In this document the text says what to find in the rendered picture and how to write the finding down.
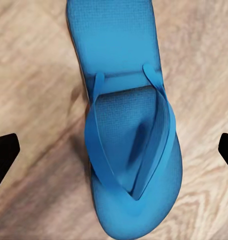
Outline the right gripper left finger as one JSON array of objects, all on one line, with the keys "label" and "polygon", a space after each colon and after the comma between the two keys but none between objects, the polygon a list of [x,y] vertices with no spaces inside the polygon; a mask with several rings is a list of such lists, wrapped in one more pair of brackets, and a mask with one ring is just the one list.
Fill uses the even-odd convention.
[{"label": "right gripper left finger", "polygon": [[0,184],[20,153],[16,133],[0,136]]}]

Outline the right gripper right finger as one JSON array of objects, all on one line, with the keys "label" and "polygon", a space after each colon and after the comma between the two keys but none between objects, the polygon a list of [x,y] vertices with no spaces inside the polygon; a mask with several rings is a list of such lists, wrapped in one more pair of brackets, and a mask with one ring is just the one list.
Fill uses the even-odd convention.
[{"label": "right gripper right finger", "polygon": [[228,164],[228,133],[223,133],[218,146],[218,151]]}]

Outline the sandal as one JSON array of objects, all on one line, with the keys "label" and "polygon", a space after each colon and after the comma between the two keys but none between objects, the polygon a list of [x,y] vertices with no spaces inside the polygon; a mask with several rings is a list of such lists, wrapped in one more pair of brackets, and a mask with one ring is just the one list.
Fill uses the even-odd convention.
[{"label": "sandal", "polygon": [[183,179],[152,0],[67,0],[89,101],[85,145],[105,233],[136,240],[172,210]]}]

